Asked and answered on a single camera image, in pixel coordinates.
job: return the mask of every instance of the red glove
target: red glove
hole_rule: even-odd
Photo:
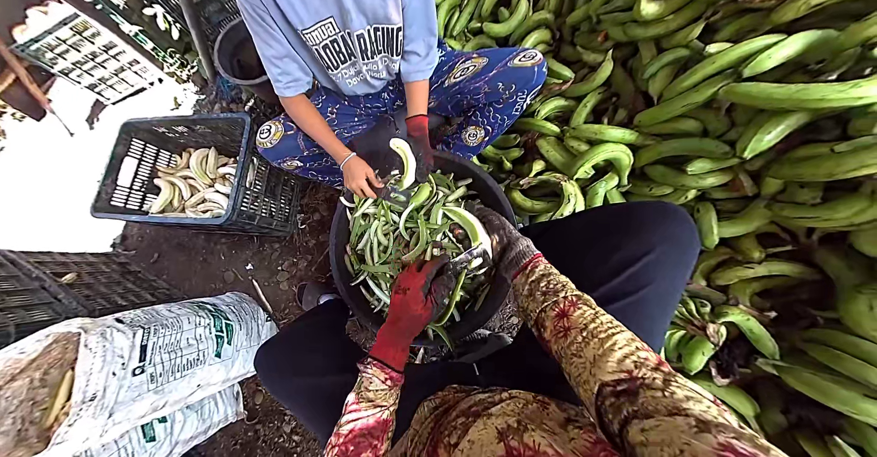
[[[433,164],[435,164],[433,148],[430,146],[430,117],[414,115],[405,118],[405,126],[408,128],[408,142],[414,157],[417,158],[415,179],[424,183],[430,172],[433,172]]]
[[[439,315],[441,298],[450,293],[445,282],[433,284],[437,272],[447,262],[447,255],[428,262],[418,260],[396,276],[387,321],[378,330],[375,345],[368,352],[371,357],[396,371],[405,368],[411,342]]]

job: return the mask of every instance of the blue patterned pants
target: blue patterned pants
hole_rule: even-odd
[[[536,49],[490,48],[454,51],[441,43],[430,78],[431,113],[462,117],[437,147],[471,158],[490,145],[536,97],[545,62]],[[379,116],[405,106],[405,89],[394,80],[376,93],[345,96],[320,87],[311,102],[342,143],[375,126]],[[330,186],[344,186],[335,160],[286,113],[265,123],[256,137],[265,159],[286,171]]]

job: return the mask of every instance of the pile of green plantains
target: pile of green plantains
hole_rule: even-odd
[[[452,48],[546,58],[475,158],[521,223],[684,206],[666,360],[789,454],[877,457],[877,0],[436,4]]]

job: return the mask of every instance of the floral long sleeve shirt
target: floral long sleeve shirt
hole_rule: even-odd
[[[541,256],[512,289],[518,312],[583,406],[506,388],[451,386],[423,401],[390,449],[403,376],[367,359],[325,455],[784,455]]]

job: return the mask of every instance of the light blue t-shirt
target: light blue t-shirt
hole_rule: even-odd
[[[347,95],[380,91],[396,75],[429,79],[439,61],[434,0],[237,0],[281,97],[312,78]]]

